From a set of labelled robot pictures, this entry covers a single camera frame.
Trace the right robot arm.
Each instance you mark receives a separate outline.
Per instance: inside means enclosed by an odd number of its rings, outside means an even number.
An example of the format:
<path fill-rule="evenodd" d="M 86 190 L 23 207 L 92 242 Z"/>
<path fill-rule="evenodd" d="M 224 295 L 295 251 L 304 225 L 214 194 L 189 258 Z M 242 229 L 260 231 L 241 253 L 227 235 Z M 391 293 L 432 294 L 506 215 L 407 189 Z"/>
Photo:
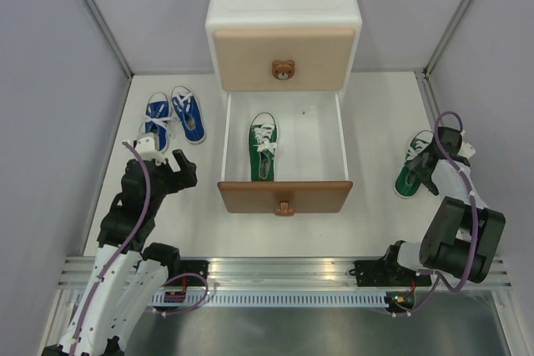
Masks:
<path fill-rule="evenodd" d="M 461 283 L 486 279 L 506 218 L 476 191 L 468 147 L 454 128 L 422 130 L 410 140 L 395 194 L 411 198 L 426 188 L 441 204 L 419 243 L 398 240 L 388 247 L 380 266 L 387 283 L 399 285 L 417 270 L 447 273 Z"/>

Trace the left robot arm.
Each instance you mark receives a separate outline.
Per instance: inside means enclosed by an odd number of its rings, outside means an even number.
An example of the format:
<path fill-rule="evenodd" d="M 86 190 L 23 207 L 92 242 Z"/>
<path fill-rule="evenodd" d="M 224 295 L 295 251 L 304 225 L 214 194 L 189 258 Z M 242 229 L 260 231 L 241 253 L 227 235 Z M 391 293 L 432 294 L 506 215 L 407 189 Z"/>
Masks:
<path fill-rule="evenodd" d="M 179 166 L 174 171 L 167 158 L 142 150 L 140 142 L 125 147 L 133 157 L 100 224 L 83 297 L 65 334 L 44 355 L 123 355 L 155 292 L 181 279 L 179 250 L 145 242 L 164 199 L 196 186 L 197 167 L 180 149 L 172 152 Z"/>

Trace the brown drawer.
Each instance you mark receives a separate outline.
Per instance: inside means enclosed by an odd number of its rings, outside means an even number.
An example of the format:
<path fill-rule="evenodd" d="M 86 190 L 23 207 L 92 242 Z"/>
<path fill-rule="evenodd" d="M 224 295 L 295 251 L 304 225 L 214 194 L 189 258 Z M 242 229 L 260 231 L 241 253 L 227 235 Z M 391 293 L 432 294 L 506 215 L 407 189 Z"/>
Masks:
<path fill-rule="evenodd" d="M 275 180 L 253 182 L 249 126 L 263 112 L 275 117 L 279 132 Z M 352 187 L 337 93 L 229 94 L 218 183 L 229 213 L 274 215 L 280 202 L 295 214 L 338 213 Z"/>

